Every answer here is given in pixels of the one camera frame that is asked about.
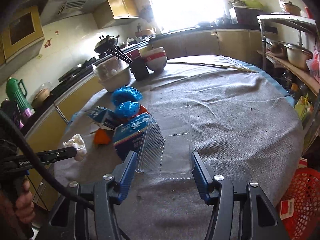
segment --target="crumpled white tissue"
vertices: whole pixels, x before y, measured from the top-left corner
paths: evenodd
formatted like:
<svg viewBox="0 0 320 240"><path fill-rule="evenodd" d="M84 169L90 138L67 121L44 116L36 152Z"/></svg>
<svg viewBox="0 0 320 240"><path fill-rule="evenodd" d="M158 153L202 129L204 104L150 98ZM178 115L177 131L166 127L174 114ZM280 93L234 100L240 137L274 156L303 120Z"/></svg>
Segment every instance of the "crumpled white tissue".
<svg viewBox="0 0 320 240"><path fill-rule="evenodd" d="M63 147L74 147L77 150L77 155L74 156L73 158L77 161L80 162L82 161L86 155L87 155L87 149L85 148L85 144L84 141L81 137L80 134L75 134L74 136L72 136L72 138L70 140L68 140L67 142L62 143Z"/></svg>

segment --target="crumpled blue plastic bag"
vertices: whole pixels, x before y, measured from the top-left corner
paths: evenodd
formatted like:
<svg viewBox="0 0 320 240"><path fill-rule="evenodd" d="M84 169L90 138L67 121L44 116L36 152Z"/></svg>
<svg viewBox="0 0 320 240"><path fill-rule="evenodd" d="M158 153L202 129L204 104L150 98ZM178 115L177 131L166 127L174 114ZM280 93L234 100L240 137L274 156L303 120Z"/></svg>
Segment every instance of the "crumpled blue plastic bag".
<svg viewBox="0 0 320 240"><path fill-rule="evenodd" d="M121 103L132 101L132 102L139 102L142 100L142 94L139 90L123 86L115 90L111 96L111 101L114 103L115 106L119 106Z"/></svg>
<svg viewBox="0 0 320 240"><path fill-rule="evenodd" d="M119 106L116 107L115 114L119 118L123 118L123 117L128 118L136 115L139 112L139 109L140 109L140 103L127 101L119 104Z"/></svg>

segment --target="red plastic basket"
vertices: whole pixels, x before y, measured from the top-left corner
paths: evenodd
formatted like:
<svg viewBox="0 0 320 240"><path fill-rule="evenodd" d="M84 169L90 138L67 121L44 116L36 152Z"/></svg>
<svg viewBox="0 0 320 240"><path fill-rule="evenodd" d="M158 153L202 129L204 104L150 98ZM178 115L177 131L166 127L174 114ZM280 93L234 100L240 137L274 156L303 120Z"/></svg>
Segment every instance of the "red plastic basket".
<svg viewBox="0 0 320 240"><path fill-rule="evenodd" d="M293 217L282 220L291 240L306 240L320 221L320 173L297 169L283 200L294 198Z"/></svg>

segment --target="window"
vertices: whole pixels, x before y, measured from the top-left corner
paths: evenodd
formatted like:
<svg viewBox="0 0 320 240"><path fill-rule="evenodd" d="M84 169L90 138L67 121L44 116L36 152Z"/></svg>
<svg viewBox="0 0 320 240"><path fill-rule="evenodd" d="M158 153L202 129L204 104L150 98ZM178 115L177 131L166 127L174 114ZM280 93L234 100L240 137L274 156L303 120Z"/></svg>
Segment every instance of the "window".
<svg viewBox="0 0 320 240"><path fill-rule="evenodd" d="M222 0L151 0L155 21L165 32L190 28L223 16Z"/></svg>

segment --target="silver bolt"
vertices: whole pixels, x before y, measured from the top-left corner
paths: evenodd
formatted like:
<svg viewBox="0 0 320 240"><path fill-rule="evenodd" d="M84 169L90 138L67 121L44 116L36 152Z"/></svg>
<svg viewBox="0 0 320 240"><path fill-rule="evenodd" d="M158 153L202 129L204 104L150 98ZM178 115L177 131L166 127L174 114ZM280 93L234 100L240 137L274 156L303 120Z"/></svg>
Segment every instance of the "silver bolt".
<svg viewBox="0 0 320 240"><path fill-rule="evenodd" d="M258 184L258 182L256 182L255 180L252 180L252 181L250 181L250 185L251 185L252 187L257 187L259 184Z"/></svg>
<svg viewBox="0 0 320 240"><path fill-rule="evenodd" d="M104 180L111 180L112 178L113 178L112 174L106 174L106 175L103 176Z"/></svg>
<svg viewBox="0 0 320 240"><path fill-rule="evenodd" d="M76 186L78 186L78 182L72 181L72 182L69 183L69 186L70 187L76 187Z"/></svg>
<svg viewBox="0 0 320 240"><path fill-rule="evenodd" d="M214 178L215 178L216 180L223 180L223 179L224 179L224 177L223 177L222 175L220 175L220 174L214 176Z"/></svg>

